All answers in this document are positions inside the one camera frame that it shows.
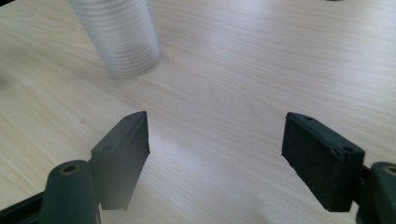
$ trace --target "stacked plastic cups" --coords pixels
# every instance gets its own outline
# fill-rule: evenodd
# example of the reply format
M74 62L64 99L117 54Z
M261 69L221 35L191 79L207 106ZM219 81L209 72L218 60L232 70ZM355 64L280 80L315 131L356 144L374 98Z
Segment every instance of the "stacked plastic cups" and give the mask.
M113 77L141 74L161 57L146 0L70 0Z

